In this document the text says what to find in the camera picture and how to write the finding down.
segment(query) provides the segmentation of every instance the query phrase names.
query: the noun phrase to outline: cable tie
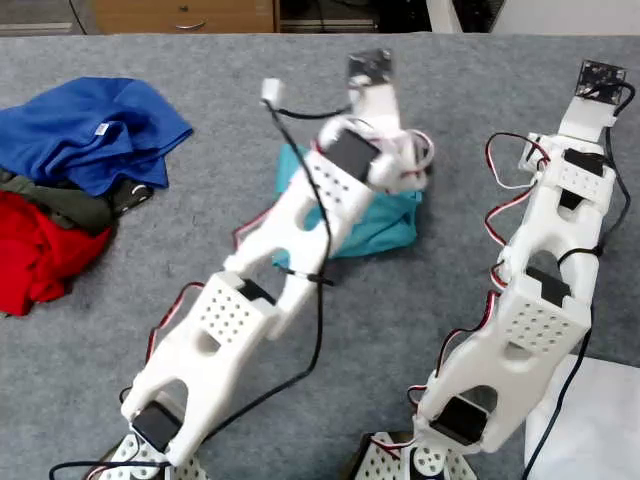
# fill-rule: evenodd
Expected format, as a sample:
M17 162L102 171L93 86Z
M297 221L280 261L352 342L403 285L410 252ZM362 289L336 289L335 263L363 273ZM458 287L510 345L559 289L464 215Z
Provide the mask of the cable tie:
M329 280L328 278L323 277L317 273L302 273L296 272L295 270L291 270L290 268L283 267L282 265L278 265L278 268L282 270L287 275L293 275L298 278L304 278L305 280L309 280L313 283L322 283L323 285L328 285L329 287L335 287L335 282L333 280Z

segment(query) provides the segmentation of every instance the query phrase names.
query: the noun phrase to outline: black cable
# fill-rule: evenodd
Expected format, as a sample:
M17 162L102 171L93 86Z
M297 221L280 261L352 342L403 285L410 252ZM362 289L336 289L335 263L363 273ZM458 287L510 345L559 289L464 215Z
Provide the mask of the black cable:
M320 31L327 33L327 28L324 24L324 12L322 11L322 0L316 0L316 5L318 7L318 16L320 17Z
M122 390L120 390L120 393L118 394L118 400L120 400L120 405L122 405L124 403L124 394L127 393L128 391L130 391L133 387L130 385L128 387L124 387Z
M299 113L299 112L292 112L291 110L287 110L286 108L279 108L277 112L280 115L284 115L285 117L295 118L296 120L324 120L326 118L342 115L343 113L347 113L350 110L351 110L351 105L347 105L346 107L339 108L338 110L334 110L333 112L325 112L325 113Z
M64 470L67 468L77 468L77 467L108 467L118 468L118 467L154 467L154 468L167 468L170 467L171 464L169 462L102 462L100 460L79 460L76 462L65 462L59 463L58 465L54 465L49 469L49 480L56 480L56 472L58 470Z
M327 210L325 209L324 204L322 203L322 199L320 198L320 192L318 191L318 187L316 186L315 182L313 181L313 176L311 174L311 170L309 169L309 166L305 163L304 157L303 157L302 153L300 152L300 150L298 149L298 145L294 141L293 137L291 136L291 134L289 133L289 131L287 130L285 125L282 123L282 120L279 117L278 111L273 108L271 103L269 103L267 101L264 101L264 103L265 103L267 109L269 110L269 113L271 114L271 117L273 119L273 123L275 124L276 128L280 131L280 133L282 134L282 136L284 137L286 142L289 144L291 149L296 154L296 158L298 159L298 163L300 164L300 166L304 170L304 173L305 173L305 175L307 177L307 181L309 182L309 185L311 186L311 189L313 190L313 194L314 194L314 196L316 198L316 202L318 203L318 207L320 208L320 215L322 216L322 219L324 220L325 229L327 231L327 243L326 243L326 246L325 246L324 255L322 257L322 262L320 264L320 268L318 269L318 277L322 278L324 276L327 259L329 258L329 255L331 253L331 238L332 238L332 236L331 236L331 226L329 225L329 218L327 216ZM232 415L230 415L229 417L227 417L222 423L220 423L211 432L209 432L209 434L204 438L202 443L205 443L206 441L210 440L217 433L219 433L220 431L224 430L226 427L228 427L233 422L235 422L238 418L242 417L243 415L245 415L250 410L253 410L255 407L257 407L261 403L265 402L266 400L268 400L269 398L271 398L275 394L277 394L277 393L279 393L279 392L281 392L283 390L286 390L287 388L293 386L294 384L298 383L300 380L308 377L311 374L311 372L313 372L313 370L316 367L316 364L318 363L318 358L320 357L320 350L322 349L322 334L323 334L323 326L324 326L323 283L324 282L317 282L317 284L316 284L317 299L318 299L318 302L317 302L316 343L315 343L315 347L314 347L314 350L313 350L313 355L311 356L311 360L310 360L309 365L307 366L307 368L304 369L302 372L294 375L293 377L291 377L289 380L285 381L284 383L281 383L280 385L272 388L268 392L263 393L258 398L256 398L252 402L250 402L247 405L245 405L244 407L242 407L237 412L235 412Z
M627 108L627 106L631 103L631 101L636 96L636 89L630 83L615 82L615 83L609 83L605 85L598 85L590 89L588 92L583 93L582 96L588 97L589 95L592 95L600 90L604 90L607 88L617 88L617 87L623 87L629 91L629 94L624 99L624 101L622 101L620 105L618 105L613 112L613 116L617 117L618 115L620 115L620 113L622 113L622 111L625 108ZM613 233L615 233L615 231L618 230L618 228L620 228L625 218L627 217L627 213L629 213L629 208L631 207L631 194L629 193L629 190L627 189L627 186L625 185L624 180L622 179L622 174L620 173L620 170L618 169L618 166L616 165L616 162L613 156L613 145L611 141L611 127L605 127L604 129L604 148L605 148L605 162L616 173L616 183L618 184L618 187L620 188L620 191L624 196L624 205L616 221L613 223L611 227L609 227L600 236L600 240L598 241L598 244L595 247L573 248L565 252L558 259L558 262L557 262L558 267L560 267L560 265L562 265L562 262L564 262L569 256L575 253L586 253L586 254L595 255L597 257L601 256L602 253L604 252L604 248L606 244L609 242L609 239L611 238L611 235L613 235Z
M351 3L351 2L347 2L345 0L331 0L333 3L337 3L338 5L343 5L345 7L348 8L352 8L355 10L364 10L364 11L369 11L371 10L371 2L367 1L365 3Z
M80 21L80 16L76 11L76 7L73 4L73 0L69 0L69 7L71 7L71 13L73 13L73 16L75 17L76 22L78 22L78 26L80 27L80 30L82 30L82 34L87 35L87 31L84 29L84 25L82 25L82 22Z
M595 307L593 304L591 304L592 328L593 328L593 322L594 322L594 314L595 314ZM529 473L531 472L531 469L533 468L533 465L536 462L538 455L540 455L540 451L542 450L542 447L544 447L544 444L547 441L547 438L549 437L549 434L551 433L551 430L553 429L553 426L555 425L556 420L558 419L558 415L560 415L560 410L562 410L562 403L564 402L564 397L567 394L567 390L569 390L569 386L573 381L573 377L575 377L576 374L578 373L578 370L580 370L580 366L582 365L582 360L584 359L584 355L587 352L587 347L589 346L590 339L591 339L591 329L589 329L589 331L587 331L585 336L582 338L582 344L580 345L580 351L578 352L578 358L576 358L576 363L574 363L573 368L571 369L571 372L569 372L567 379L564 381L564 384L562 385L562 389L560 390L560 394L558 395L558 401L556 402L556 408L553 411L553 415L551 415L551 419L547 424L547 428L544 430L544 433L542 434L542 437L540 437L540 440L538 441L538 444L536 445L535 450L531 454L531 457L527 462L527 466L525 467L520 480L527 480L527 478L529 477Z

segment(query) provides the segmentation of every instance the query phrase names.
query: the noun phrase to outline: circuit board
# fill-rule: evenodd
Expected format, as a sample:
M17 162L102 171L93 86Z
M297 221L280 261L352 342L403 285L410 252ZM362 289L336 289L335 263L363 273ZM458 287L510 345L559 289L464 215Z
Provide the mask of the circuit board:
M598 85L607 85L624 81L626 71L624 68L606 63L585 60L582 62L578 84L576 85L576 95L585 96ZM604 88L593 92L589 98L598 102L618 105L622 96L622 87Z

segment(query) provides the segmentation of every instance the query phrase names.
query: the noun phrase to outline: drawer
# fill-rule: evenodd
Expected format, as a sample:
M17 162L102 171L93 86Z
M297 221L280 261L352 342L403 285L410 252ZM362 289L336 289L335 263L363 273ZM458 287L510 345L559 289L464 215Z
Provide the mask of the drawer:
M273 0L94 0L103 33L269 33Z
M270 33L273 18L236 15L126 15L96 17L103 33Z

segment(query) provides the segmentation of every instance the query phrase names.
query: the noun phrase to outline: red cloth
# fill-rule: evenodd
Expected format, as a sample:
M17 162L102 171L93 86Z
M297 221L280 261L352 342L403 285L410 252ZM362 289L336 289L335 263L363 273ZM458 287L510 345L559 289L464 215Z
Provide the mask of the red cloth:
M8 192L0 192L0 219L0 311L12 315L63 296L64 279L82 272L111 232L91 237L80 229L65 230Z

